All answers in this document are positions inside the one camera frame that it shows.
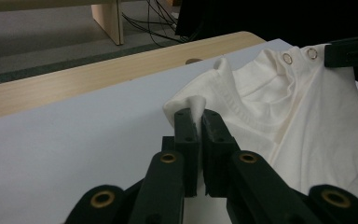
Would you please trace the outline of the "light wooden table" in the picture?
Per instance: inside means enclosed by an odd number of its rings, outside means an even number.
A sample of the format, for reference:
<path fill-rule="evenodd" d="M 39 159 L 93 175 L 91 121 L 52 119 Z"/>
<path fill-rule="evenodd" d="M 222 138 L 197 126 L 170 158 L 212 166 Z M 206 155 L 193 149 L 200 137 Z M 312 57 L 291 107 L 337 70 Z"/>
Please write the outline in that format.
<path fill-rule="evenodd" d="M 3 83 L 0 118 L 263 42 L 250 32 L 237 32 Z"/>

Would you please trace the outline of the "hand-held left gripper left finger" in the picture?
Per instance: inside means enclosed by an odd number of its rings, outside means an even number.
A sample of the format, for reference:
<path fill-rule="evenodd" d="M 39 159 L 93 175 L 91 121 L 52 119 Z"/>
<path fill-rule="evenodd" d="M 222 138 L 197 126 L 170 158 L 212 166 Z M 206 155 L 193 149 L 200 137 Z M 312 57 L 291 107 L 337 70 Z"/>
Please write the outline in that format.
<path fill-rule="evenodd" d="M 130 224 L 182 224 L 185 197 L 197 195 L 200 140 L 189 108 L 174 113 L 174 136 L 148 167 Z"/>

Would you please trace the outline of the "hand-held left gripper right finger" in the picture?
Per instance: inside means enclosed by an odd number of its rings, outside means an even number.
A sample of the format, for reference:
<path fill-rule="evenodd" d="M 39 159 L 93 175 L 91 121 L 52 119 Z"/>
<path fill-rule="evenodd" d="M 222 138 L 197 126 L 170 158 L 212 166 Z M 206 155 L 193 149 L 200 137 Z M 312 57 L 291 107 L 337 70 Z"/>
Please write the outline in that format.
<path fill-rule="evenodd" d="M 201 118 L 206 194 L 227 200 L 232 224 L 323 224 L 259 154 L 241 150 L 221 116 Z"/>

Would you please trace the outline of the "white t-shirt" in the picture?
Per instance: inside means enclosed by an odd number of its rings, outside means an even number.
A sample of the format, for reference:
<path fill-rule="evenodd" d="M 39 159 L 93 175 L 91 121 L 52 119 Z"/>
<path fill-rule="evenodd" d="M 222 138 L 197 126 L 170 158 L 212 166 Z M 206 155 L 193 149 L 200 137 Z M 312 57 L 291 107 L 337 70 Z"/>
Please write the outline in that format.
<path fill-rule="evenodd" d="M 217 112 L 242 150 L 260 154 L 293 189 L 345 189 L 358 198 L 358 90 L 351 68 L 327 68 L 324 46 L 262 50 L 234 69 L 227 58 L 164 106 L 199 122 Z"/>

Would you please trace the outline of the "black curtain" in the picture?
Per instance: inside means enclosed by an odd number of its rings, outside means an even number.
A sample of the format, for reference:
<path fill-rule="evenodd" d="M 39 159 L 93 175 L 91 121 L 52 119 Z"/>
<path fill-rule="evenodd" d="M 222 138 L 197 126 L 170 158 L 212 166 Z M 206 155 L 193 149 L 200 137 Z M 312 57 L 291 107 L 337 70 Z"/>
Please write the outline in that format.
<path fill-rule="evenodd" d="M 175 33 L 190 40 L 250 32 L 305 47 L 358 37 L 358 0 L 182 0 Z"/>

